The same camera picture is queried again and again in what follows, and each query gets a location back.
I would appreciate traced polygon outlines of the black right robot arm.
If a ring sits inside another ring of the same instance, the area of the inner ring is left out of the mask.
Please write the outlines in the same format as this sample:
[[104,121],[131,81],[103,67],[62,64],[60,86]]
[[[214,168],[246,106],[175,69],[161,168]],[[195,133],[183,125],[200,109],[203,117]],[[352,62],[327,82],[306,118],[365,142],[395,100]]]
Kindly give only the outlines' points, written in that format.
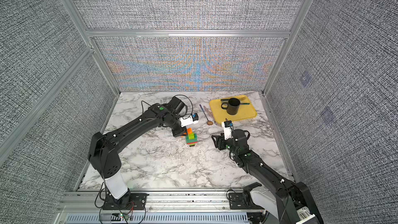
[[320,211],[310,189],[303,182],[295,183],[269,167],[248,146],[249,131],[236,129],[232,137],[224,133],[211,136],[215,147],[227,149],[230,159],[247,174],[255,177],[276,200],[276,217],[281,224],[323,224]]

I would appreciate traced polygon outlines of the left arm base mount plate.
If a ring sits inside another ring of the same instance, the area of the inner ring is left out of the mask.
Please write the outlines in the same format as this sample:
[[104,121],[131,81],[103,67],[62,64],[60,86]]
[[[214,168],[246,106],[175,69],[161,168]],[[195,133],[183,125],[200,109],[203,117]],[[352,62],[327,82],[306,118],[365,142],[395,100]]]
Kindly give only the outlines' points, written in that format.
[[147,197],[148,195],[145,193],[129,193],[117,200],[114,199],[110,194],[107,194],[103,210],[144,210]]

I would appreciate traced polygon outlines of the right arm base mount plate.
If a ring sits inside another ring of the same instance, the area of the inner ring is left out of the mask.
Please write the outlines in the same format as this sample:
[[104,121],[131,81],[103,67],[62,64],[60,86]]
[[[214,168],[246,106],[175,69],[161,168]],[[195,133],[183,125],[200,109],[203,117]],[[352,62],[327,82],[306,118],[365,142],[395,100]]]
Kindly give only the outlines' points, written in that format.
[[257,209],[257,210],[275,210],[276,202],[268,196],[256,194],[253,198],[247,192],[227,191],[226,197],[232,210],[238,209]]

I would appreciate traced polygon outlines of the lime lego brick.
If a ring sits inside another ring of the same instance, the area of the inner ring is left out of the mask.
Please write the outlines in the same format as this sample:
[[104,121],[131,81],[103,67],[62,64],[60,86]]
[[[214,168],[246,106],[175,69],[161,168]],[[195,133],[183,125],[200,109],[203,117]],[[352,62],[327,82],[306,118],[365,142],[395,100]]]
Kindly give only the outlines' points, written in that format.
[[190,133],[188,135],[188,140],[193,140],[193,139],[195,139],[195,134],[194,133]]

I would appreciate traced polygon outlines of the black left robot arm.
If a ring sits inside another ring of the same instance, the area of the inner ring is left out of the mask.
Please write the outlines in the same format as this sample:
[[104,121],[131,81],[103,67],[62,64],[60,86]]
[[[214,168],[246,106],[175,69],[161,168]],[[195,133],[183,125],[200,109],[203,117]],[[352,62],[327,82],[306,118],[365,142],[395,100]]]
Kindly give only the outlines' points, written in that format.
[[100,174],[105,188],[114,200],[124,201],[130,196],[130,190],[120,172],[122,164],[119,154],[130,143],[158,127],[170,128],[174,137],[186,135],[187,129],[181,125],[180,118],[187,113],[187,105],[173,96],[168,103],[150,105],[139,117],[112,132],[93,135],[88,161]]

